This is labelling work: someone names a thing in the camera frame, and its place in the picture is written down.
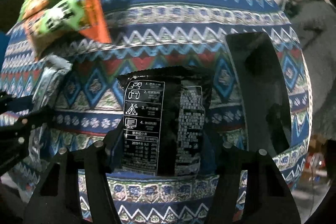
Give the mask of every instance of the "silver wrapper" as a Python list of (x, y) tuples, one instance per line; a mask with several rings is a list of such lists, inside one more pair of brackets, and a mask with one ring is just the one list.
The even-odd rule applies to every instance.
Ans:
[[(59, 92), (59, 85), (71, 68), (72, 64), (59, 56), (49, 55), (46, 58), (40, 81), (33, 95), (33, 111), (39, 110), (45, 105), (51, 108), (54, 107)], [(37, 165), (41, 163), (41, 138), (42, 135), (48, 133), (48, 131), (47, 124), (44, 123), (39, 128), (32, 128), (29, 137), (29, 157), (32, 162)]]

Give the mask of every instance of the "screw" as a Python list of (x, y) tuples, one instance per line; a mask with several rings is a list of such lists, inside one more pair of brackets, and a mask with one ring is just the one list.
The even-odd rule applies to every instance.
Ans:
[(58, 153), (60, 153), (61, 155), (65, 154), (67, 152), (67, 149), (65, 147), (62, 147), (58, 150)]
[(227, 149), (230, 149), (232, 147), (232, 143), (229, 143), (229, 142), (224, 142), (223, 143), (223, 146)]
[(94, 146), (95, 147), (102, 147), (104, 145), (104, 143), (102, 142), (102, 141), (96, 141), (95, 143), (94, 143)]
[(23, 144), (25, 142), (25, 139), (24, 137), (19, 137), (18, 141), (19, 141), (19, 144)]
[(259, 149), (259, 154), (262, 155), (262, 156), (266, 156), (267, 151), (265, 149)]

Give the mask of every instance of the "patterned tablecloth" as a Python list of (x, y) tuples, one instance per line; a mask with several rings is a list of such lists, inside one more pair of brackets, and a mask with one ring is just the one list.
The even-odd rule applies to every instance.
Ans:
[[(297, 36), (273, 0), (101, 0), (113, 44), (83, 39), (50, 48), (73, 63), (55, 107), (55, 122), (46, 128), (35, 150), (48, 159), (61, 147), (83, 149), (115, 128), (123, 115), (123, 91), (116, 76), (136, 70), (193, 65), (215, 70), (207, 121), (225, 140), (247, 147), (242, 97), (225, 37), (230, 33), (264, 31), (271, 37), (282, 66), (292, 111), (291, 148), (274, 158), (289, 187), (301, 175), (311, 124), (311, 97)], [(9, 33), (10, 42), (0, 86), (17, 96), (31, 94), (44, 60), (36, 62), (22, 26)], [(12, 124), (15, 113), (0, 116)], [(211, 206), (218, 176), (213, 150), (204, 138), (197, 179), (148, 177), (113, 173), (108, 182), (123, 223), (202, 223)], [(32, 192), (41, 168), (29, 157), (10, 173)], [(84, 218), (90, 219), (85, 175), (79, 188)], [(247, 174), (241, 174), (238, 215), (245, 200)]]

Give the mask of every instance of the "printed label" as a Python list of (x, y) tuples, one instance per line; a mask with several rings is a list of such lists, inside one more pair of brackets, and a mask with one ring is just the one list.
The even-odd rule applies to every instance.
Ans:
[(178, 118), (175, 175), (197, 174), (205, 109), (202, 105), (202, 87), (182, 87)]
[(125, 90), (123, 170), (156, 175), (164, 82), (132, 81)]

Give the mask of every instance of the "table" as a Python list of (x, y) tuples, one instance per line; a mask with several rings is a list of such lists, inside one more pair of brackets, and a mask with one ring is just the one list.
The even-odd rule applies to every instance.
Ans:
[[(247, 148), (242, 98), (225, 37), (264, 31), (282, 66), (292, 118), (291, 148), (274, 158), (289, 187), (300, 177), (311, 130), (311, 90), (298, 38), (273, 0), (101, 0), (112, 44), (83, 39), (53, 45), (49, 52), (73, 63), (62, 84), (52, 128), (44, 128), (34, 147), (40, 159), (26, 158), (11, 172), (32, 192), (45, 162), (59, 148), (83, 149), (115, 128), (123, 115), (123, 91), (116, 76), (135, 70), (193, 65), (216, 71), (207, 122), (226, 141)], [(9, 33), (0, 88), (29, 95), (39, 81), (44, 60), (35, 61), (21, 24)], [(5, 113), (0, 124), (18, 115)], [(123, 223), (202, 223), (216, 189), (214, 151), (204, 137), (203, 162), (196, 179), (149, 177), (128, 172), (108, 174)], [(247, 173), (241, 173), (237, 201), (244, 207)], [(83, 217), (90, 219), (85, 175), (79, 171)]]

